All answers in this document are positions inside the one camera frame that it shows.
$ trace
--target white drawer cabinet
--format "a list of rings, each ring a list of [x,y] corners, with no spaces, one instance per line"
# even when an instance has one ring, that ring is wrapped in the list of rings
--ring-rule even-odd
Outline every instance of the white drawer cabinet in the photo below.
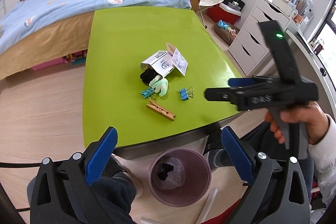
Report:
[[[284,29],[289,22],[289,18],[283,14],[277,7],[266,0],[259,0],[257,8],[264,14],[268,20],[276,20],[279,25]]]
[[[248,51],[255,62],[258,62],[266,52],[261,43],[244,28],[239,32],[237,40]]]
[[[267,21],[267,20],[258,21],[253,16],[250,16],[247,19],[243,29],[246,29],[253,36],[253,38],[255,38],[260,43],[260,45],[265,50],[268,50],[268,47],[266,46],[265,39],[264,39],[263,34],[261,33],[261,31],[259,29],[259,25],[258,25],[259,22],[265,22],[265,21]]]
[[[238,40],[237,42],[230,47],[230,53],[234,59],[239,60],[239,66],[242,68],[245,74],[247,74],[250,69],[255,65],[251,54],[241,45]]]
[[[271,59],[269,48],[259,29],[258,23],[276,20],[285,31],[295,27],[294,22],[267,0],[259,0],[246,20],[229,52],[247,76],[257,75]]]

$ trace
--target paper label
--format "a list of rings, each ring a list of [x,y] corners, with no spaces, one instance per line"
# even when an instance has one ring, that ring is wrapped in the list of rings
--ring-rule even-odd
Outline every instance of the paper label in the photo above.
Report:
[[[181,72],[183,74],[183,76],[185,76],[185,72],[187,70],[188,62],[182,56],[182,54],[179,52],[178,49],[175,49],[171,62],[179,70],[179,72]]]

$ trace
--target screw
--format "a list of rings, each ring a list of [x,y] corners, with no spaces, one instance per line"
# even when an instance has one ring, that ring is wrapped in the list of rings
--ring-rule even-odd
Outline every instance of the screw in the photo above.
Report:
[[[48,164],[49,162],[50,162],[49,158],[44,158],[42,161],[43,164]]]
[[[264,160],[264,159],[267,158],[267,156],[266,156],[266,154],[265,154],[264,152],[259,152],[259,153],[258,153],[258,158]]]
[[[294,164],[297,163],[297,158],[296,157],[290,157],[289,160]]]
[[[73,156],[72,156],[72,158],[73,158],[74,160],[79,160],[81,157],[82,157],[82,154],[79,153],[79,152],[73,154]]]

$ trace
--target blue binder clip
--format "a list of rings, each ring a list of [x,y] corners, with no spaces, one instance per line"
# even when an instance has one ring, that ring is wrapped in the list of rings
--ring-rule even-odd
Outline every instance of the blue binder clip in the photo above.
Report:
[[[180,95],[181,95],[182,101],[189,100],[189,96],[191,98],[194,98],[195,97],[195,95],[194,95],[194,88],[193,87],[190,87],[188,89],[183,88],[183,89],[180,90]]]
[[[155,89],[153,89],[153,88],[148,88],[148,89],[142,91],[142,92],[141,92],[141,95],[142,95],[142,97],[144,97],[144,98],[146,99],[146,98],[148,98],[149,96],[151,96],[152,94],[154,94],[154,91],[155,91]]]

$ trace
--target bed frame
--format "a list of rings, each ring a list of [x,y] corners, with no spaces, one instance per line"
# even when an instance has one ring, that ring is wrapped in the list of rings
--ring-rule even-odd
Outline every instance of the bed frame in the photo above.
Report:
[[[194,12],[200,0],[190,0]],[[88,49],[95,12],[70,17],[20,40],[0,55],[0,80],[14,73]]]

